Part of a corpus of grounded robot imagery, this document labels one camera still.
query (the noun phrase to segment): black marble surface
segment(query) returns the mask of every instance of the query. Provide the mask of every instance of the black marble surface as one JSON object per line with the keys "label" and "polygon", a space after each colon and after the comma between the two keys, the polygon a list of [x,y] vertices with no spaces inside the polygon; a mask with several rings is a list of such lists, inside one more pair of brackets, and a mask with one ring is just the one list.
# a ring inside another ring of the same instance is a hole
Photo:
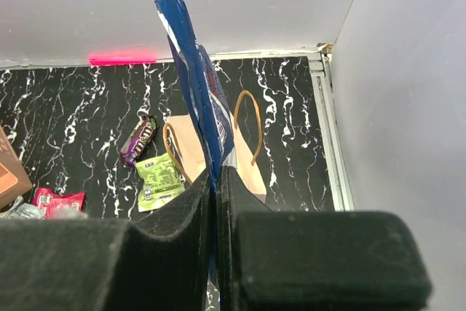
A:
{"label": "black marble surface", "polygon": [[[233,109],[250,90],[261,109],[264,147],[257,163],[272,210],[333,210],[322,136],[306,58],[214,62]],[[97,218],[137,220],[142,180],[118,150],[142,114],[160,124],[187,114],[171,63],[49,68],[0,72],[0,123],[26,172],[60,194],[86,192],[85,211]],[[258,131],[245,98],[240,128],[251,150]],[[161,132],[144,157],[165,152]],[[218,292],[208,305],[216,309]]]}

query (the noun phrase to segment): chocolate bar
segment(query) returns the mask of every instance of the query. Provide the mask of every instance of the chocolate bar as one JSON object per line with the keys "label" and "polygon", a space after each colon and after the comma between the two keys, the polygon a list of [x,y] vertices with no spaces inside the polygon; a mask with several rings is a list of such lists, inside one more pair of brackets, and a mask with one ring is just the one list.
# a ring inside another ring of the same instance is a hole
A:
{"label": "chocolate bar", "polygon": [[135,161],[143,153],[143,150],[155,136],[157,121],[154,116],[142,116],[139,123],[134,128],[131,136],[126,140],[119,156],[129,168],[135,167]]}

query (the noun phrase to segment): paper bag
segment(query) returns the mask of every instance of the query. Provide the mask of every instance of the paper bag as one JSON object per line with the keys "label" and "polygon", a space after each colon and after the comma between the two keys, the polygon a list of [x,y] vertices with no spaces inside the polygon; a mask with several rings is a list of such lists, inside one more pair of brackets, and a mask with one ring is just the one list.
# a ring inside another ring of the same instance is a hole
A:
{"label": "paper bag", "polygon": [[[253,155],[248,144],[241,134],[241,130],[237,124],[237,115],[240,108],[242,98],[248,95],[253,99],[256,108],[256,116],[258,117],[259,142],[256,153]],[[233,125],[234,147],[236,149],[237,171],[242,179],[242,182],[260,201],[265,202],[266,187],[262,179],[261,171],[259,170],[256,158],[261,150],[262,145],[262,128],[261,119],[258,112],[258,105],[254,97],[247,90],[242,91],[238,97],[238,101],[234,110],[234,116],[230,113],[230,120]],[[175,158],[170,150],[167,139],[168,130],[173,137],[176,152],[179,155],[181,163]],[[191,117],[186,114],[183,116],[168,117],[163,127],[163,139],[167,153],[172,157],[176,167],[180,170],[186,180],[191,183],[205,169],[204,154],[202,152],[199,138],[192,124]]]}

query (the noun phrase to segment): paper bag handle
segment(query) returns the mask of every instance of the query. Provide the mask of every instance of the paper bag handle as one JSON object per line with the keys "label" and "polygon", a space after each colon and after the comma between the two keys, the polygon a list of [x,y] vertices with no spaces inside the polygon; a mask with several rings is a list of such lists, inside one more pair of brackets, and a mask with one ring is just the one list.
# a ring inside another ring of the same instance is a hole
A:
{"label": "paper bag handle", "polygon": [[163,134],[163,144],[165,145],[165,150],[168,153],[168,156],[171,158],[173,163],[175,163],[176,168],[178,171],[183,174],[184,178],[186,181],[188,181],[190,184],[192,184],[191,179],[189,178],[188,174],[186,174],[186,171],[184,171],[183,167],[181,166],[180,162],[176,159],[175,155],[173,154],[172,150],[170,149],[170,145],[168,144],[168,130],[170,129],[170,132],[172,134],[173,140],[175,141],[175,147],[178,150],[178,153],[180,154],[180,157],[183,158],[183,155],[181,154],[180,146],[178,145],[178,139],[176,138],[175,131],[173,130],[173,127],[170,123],[165,123],[163,126],[162,134]]}
{"label": "paper bag handle", "polygon": [[258,129],[258,134],[259,134],[259,142],[257,144],[257,149],[256,153],[253,155],[253,159],[250,161],[251,165],[254,165],[256,162],[256,158],[259,155],[259,152],[261,151],[262,147],[262,122],[261,122],[261,112],[259,110],[259,105],[257,104],[256,99],[254,98],[253,94],[251,94],[247,90],[243,90],[240,93],[240,96],[238,96],[238,100],[236,101],[236,106],[234,107],[234,114],[233,114],[233,123],[234,123],[234,128],[238,128],[238,112],[240,111],[240,105],[242,99],[245,97],[245,95],[249,96],[251,100],[254,103],[254,109],[256,110],[256,119],[257,119],[257,129]]}

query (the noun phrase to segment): gray wall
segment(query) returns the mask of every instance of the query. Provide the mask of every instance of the gray wall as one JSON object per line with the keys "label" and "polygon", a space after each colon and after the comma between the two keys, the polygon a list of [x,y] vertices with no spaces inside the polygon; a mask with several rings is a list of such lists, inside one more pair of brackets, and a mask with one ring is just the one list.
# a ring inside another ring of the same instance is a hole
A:
{"label": "gray wall", "polygon": [[466,308],[466,0],[355,0],[333,62],[357,209],[401,215],[435,284]]}
{"label": "gray wall", "polygon": [[[154,0],[0,0],[0,65],[84,63],[92,52],[170,57]],[[210,53],[334,42],[352,0],[186,0]]]}

